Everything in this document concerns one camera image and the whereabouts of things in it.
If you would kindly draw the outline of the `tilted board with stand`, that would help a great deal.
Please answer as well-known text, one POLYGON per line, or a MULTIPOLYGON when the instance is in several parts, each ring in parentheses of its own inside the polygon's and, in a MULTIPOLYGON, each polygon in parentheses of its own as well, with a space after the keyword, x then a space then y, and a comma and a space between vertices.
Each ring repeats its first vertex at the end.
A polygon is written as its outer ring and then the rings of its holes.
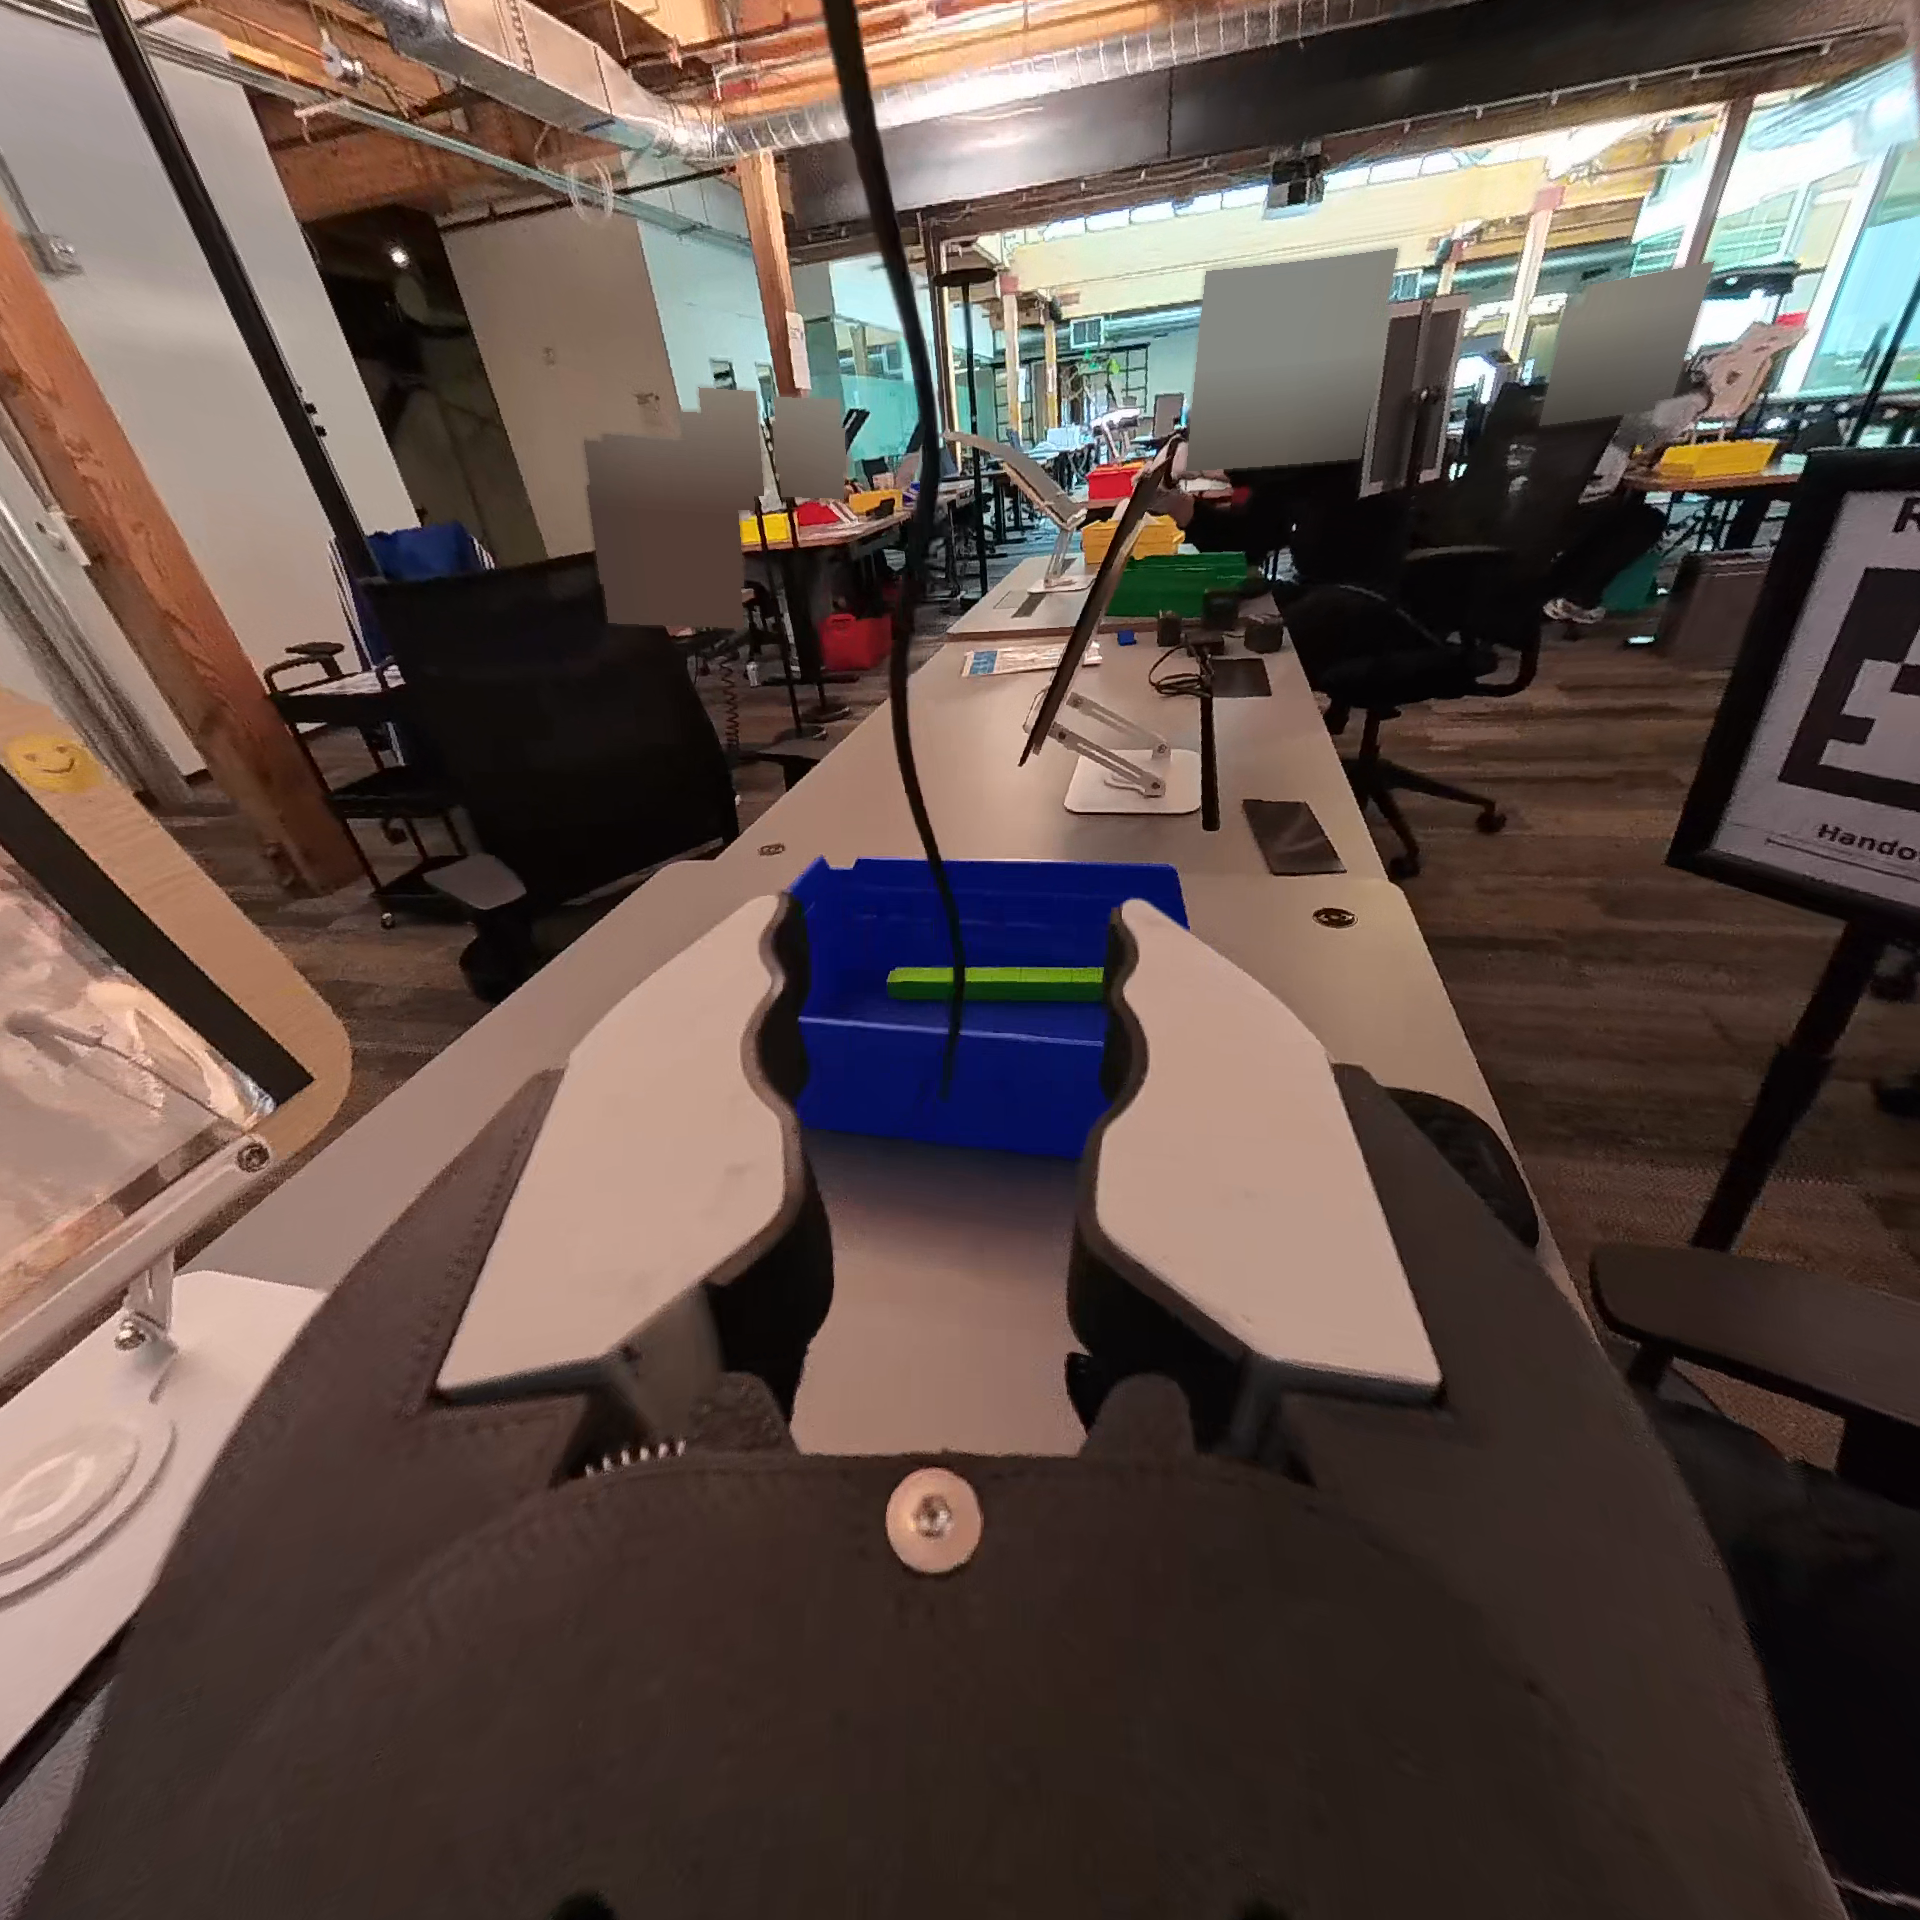
POLYGON ((1063 670, 1047 680, 1026 717, 1020 761, 1036 759, 1049 740, 1076 756, 1066 804, 1075 814, 1186 816, 1201 809, 1199 751, 1175 750, 1162 734, 1076 687, 1098 627, 1110 613, 1119 576, 1135 556, 1148 510, 1179 462, 1186 429, 1175 428, 1166 446, 1142 468, 1132 493, 1111 524, 1111 541, 1092 573, 1087 601, 1066 643, 1063 670))

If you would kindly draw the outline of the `large silver duct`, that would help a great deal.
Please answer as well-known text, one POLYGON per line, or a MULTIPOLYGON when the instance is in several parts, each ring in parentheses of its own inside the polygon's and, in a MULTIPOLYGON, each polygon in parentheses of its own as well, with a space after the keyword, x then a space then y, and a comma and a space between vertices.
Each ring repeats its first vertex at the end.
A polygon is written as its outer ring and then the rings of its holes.
POLYGON ((596 40, 522 1, 360 1, 391 47, 552 127, 632 152, 732 163, 730 133, 638 84, 596 40))

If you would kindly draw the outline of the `grey waste bin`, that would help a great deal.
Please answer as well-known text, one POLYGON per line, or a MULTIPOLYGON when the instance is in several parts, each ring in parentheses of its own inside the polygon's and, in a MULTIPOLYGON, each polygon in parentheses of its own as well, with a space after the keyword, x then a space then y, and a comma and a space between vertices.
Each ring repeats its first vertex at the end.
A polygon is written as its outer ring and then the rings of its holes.
POLYGON ((1732 670, 1767 572, 1769 552, 1760 548, 1688 556, 1665 599, 1652 654, 1688 670, 1732 670))

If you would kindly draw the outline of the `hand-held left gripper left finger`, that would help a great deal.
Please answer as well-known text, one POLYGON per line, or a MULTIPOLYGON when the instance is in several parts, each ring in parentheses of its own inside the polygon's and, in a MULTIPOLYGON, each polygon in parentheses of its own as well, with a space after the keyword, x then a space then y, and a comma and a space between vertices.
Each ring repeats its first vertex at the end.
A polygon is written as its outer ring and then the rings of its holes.
POLYGON ((617 1438, 692 1435, 730 1381, 791 1427, 833 1307, 801 1126, 806 910, 758 896, 571 1048, 438 1375, 452 1406, 577 1397, 617 1438))

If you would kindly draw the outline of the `green tray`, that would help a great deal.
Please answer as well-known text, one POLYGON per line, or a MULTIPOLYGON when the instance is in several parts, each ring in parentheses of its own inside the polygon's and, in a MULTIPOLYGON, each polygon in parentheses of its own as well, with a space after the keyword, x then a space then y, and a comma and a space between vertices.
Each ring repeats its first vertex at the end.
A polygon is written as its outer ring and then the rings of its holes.
POLYGON ((1158 622, 1163 614, 1196 620, 1214 591, 1239 596, 1246 580, 1265 588, 1262 572, 1238 551, 1130 557, 1111 595, 1110 614, 1119 622, 1158 622))

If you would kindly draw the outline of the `long spiral ceiling duct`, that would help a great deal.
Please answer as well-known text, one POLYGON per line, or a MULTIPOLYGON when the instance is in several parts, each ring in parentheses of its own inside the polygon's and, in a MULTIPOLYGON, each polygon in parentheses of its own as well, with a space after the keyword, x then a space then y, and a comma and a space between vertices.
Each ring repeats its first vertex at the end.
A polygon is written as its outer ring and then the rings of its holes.
MULTIPOLYGON (((1251 5, 966 5, 955 27, 892 36, 871 73, 876 127, 1015 109, 1056 93, 1143 80, 1346 31, 1460 12, 1458 1, 1251 5)), ((806 152, 848 142, 848 109, 824 93, 772 86, 732 109, 665 101, 662 152, 730 164, 748 152, 806 152)))

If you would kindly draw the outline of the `black mesh chair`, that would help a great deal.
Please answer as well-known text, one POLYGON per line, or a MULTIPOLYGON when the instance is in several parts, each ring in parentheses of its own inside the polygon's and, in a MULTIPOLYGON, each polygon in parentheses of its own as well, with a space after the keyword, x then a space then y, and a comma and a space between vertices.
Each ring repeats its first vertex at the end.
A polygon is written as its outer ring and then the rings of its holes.
POLYGON ((476 849, 427 884, 472 925, 460 966, 498 1003, 664 869, 742 833, 744 761, 798 784, 827 740, 732 750, 659 629, 610 622, 590 556, 370 580, 407 736, 440 766, 476 849))

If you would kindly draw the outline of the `blue fabric cart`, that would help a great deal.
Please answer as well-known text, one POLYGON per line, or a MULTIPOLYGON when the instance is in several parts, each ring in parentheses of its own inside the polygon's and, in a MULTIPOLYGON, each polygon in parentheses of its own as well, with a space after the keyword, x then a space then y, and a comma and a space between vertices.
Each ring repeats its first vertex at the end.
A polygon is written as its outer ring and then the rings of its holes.
POLYGON ((366 534, 375 576, 385 583, 431 583, 492 568, 488 547, 458 518, 423 521, 366 534))

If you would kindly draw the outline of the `black utility cart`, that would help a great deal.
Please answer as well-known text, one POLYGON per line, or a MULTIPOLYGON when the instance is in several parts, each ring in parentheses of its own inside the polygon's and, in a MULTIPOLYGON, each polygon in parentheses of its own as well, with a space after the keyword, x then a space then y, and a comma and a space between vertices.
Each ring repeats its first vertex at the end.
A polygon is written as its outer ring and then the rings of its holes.
POLYGON ((400 667, 345 667, 340 643, 308 639, 273 662, 266 684, 273 705, 321 777, 332 814, 347 830, 380 925, 458 924, 458 903, 432 877, 467 857, 470 846, 441 756, 416 731, 400 667), (313 740, 339 731, 360 736, 369 756, 366 773, 336 779, 323 771, 313 740), (410 848, 415 864, 398 875, 383 875, 356 836, 362 827, 375 827, 391 846, 410 848))

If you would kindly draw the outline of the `long green block bar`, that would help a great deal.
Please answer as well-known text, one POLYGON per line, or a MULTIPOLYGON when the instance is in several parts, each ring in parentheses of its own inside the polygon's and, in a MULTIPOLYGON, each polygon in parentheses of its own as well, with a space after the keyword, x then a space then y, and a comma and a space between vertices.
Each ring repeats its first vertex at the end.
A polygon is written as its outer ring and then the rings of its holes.
POLYGON ((892 1000, 1099 1003, 1105 966, 892 966, 892 1000))

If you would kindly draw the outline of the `black rolling sign stand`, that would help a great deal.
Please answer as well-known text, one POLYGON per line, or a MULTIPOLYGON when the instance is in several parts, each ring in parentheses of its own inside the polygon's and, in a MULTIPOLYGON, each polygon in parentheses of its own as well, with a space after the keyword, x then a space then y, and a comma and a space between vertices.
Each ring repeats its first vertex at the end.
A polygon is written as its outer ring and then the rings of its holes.
POLYGON ((1919 929, 1919 453, 1808 457, 1666 861, 1838 924, 1696 1223, 1731 1254, 1891 944, 1919 929))

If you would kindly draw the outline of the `document display board with stand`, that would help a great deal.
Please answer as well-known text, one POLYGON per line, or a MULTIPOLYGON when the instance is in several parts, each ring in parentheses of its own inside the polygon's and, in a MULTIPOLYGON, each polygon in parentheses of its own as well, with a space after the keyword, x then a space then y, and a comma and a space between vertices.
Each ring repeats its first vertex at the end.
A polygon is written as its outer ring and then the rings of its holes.
POLYGON ((103 1681, 316 1309, 183 1243, 336 1117, 353 1046, 52 709, 3 697, 3 1750, 103 1681))

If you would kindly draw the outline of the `curved grey desk stand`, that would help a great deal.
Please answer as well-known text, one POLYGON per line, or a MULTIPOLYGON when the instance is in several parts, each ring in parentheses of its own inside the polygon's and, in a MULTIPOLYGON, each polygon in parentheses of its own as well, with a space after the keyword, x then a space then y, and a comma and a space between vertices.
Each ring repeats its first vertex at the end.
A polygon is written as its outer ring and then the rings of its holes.
MULTIPOLYGON (((952 429, 944 431, 944 443, 955 447, 952 429)), ((1012 477, 1017 491, 1026 497, 1026 503, 1034 504, 1039 515, 1055 525, 1056 540, 1047 557, 1047 567, 1034 584, 1034 591, 1087 591, 1088 568, 1083 531, 1091 521, 1091 504, 1082 497, 1070 495, 1070 491, 1062 486, 1047 468, 1043 468, 1030 453, 1020 449, 1020 446, 1006 439, 993 441, 993 446, 986 447, 984 454, 994 457, 999 467, 1012 477)))

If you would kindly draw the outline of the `black swivel office chair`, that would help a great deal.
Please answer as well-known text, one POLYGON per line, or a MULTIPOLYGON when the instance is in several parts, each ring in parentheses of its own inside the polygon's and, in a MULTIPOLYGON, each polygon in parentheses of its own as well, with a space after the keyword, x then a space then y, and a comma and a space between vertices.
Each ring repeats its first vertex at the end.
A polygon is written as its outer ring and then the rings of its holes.
POLYGON ((1400 840, 1393 880, 1425 869, 1401 793, 1474 809, 1500 832, 1498 799, 1383 755, 1383 726, 1411 705, 1510 699, 1540 662, 1553 564, 1622 416, 1483 428, 1466 471, 1388 547, 1375 580, 1316 583, 1286 609, 1287 635, 1331 734, 1360 719, 1342 759, 1354 798, 1400 840))

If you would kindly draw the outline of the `blue plastic bin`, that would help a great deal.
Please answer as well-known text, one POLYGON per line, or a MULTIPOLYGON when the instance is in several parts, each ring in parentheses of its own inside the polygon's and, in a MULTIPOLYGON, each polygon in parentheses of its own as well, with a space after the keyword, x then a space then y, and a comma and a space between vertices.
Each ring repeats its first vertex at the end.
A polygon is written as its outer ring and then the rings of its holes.
MULTIPOLYGON (((955 859, 947 877, 968 966, 1103 966, 1114 911, 1145 901, 1188 924, 1166 861, 955 859)), ((815 859, 791 887, 806 910, 808 1089, 818 1132, 1076 1160, 1110 1108, 1099 1003, 966 1003, 947 1053, 950 1003, 890 999, 899 966, 954 959, 947 913, 920 857, 815 859)))

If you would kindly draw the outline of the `wooden support post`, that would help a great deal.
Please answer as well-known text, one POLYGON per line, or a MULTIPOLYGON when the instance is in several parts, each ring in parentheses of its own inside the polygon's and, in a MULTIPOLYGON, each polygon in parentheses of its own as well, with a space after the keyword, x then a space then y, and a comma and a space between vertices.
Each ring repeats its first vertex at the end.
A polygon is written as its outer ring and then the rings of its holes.
POLYGON ((360 880, 360 846, 274 709, 11 222, 3 222, 3 390, 7 416, 81 534, 96 595, 278 875, 311 896, 360 880))

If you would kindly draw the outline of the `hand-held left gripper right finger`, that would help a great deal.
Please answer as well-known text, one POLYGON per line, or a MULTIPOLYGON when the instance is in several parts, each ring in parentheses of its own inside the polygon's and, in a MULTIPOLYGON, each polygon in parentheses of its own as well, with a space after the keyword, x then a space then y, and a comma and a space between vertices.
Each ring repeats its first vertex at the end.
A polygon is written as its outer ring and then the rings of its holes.
POLYGON ((1066 1363, 1092 1427, 1182 1388, 1206 1448, 1260 1456, 1294 1397, 1431 1409, 1446 1375, 1323 1043, 1145 901, 1105 968, 1105 1110, 1079 1163, 1066 1363))

